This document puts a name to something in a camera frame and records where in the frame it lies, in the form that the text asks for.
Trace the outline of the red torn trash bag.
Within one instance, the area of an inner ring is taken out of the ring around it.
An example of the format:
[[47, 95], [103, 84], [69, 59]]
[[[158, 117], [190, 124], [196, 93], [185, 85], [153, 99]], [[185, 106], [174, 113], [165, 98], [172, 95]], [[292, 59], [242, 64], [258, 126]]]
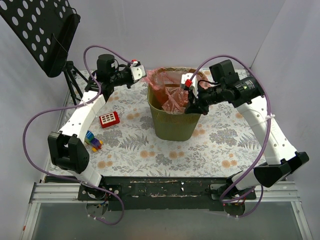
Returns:
[[181, 78], [194, 72], [190, 67], [160, 67], [149, 70], [143, 80], [150, 86], [162, 110], [182, 114], [188, 104], [188, 92], [181, 87]]

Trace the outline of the green plastic trash bin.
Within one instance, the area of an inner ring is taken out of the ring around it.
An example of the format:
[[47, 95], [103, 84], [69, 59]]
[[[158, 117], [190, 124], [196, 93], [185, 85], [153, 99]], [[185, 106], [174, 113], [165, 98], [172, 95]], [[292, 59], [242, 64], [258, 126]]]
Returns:
[[149, 84], [147, 101], [150, 107], [155, 134], [158, 138], [179, 142], [187, 141], [191, 138], [201, 117], [200, 114], [185, 114], [185, 112], [176, 114], [162, 110]]

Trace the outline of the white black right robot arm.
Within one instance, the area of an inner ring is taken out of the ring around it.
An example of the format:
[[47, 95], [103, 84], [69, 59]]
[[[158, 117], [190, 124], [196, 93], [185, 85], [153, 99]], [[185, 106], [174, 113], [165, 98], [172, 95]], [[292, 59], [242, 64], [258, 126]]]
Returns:
[[270, 188], [309, 161], [308, 154], [299, 152], [285, 137], [256, 77], [241, 79], [229, 57], [209, 70], [213, 81], [208, 88], [201, 87], [196, 73], [182, 75], [180, 86], [188, 92], [185, 114], [207, 115], [211, 105], [227, 102], [244, 117], [261, 146], [257, 159], [246, 171], [228, 177], [226, 184], [217, 189], [221, 201], [245, 197], [246, 190], [256, 186]]

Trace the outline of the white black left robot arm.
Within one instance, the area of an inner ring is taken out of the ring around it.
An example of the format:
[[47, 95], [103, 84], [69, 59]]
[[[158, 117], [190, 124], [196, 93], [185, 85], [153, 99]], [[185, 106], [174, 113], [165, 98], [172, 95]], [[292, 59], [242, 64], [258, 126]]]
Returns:
[[116, 65], [114, 55], [99, 55], [97, 69], [92, 72], [95, 79], [89, 79], [80, 101], [81, 107], [76, 108], [58, 132], [51, 132], [48, 136], [52, 164], [91, 185], [89, 194], [95, 200], [103, 199], [107, 191], [100, 183], [102, 176], [90, 165], [90, 155], [84, 146], [87, 131], [115, 87], [126, 85], [130, 88], [145, 75], [138, 60]]

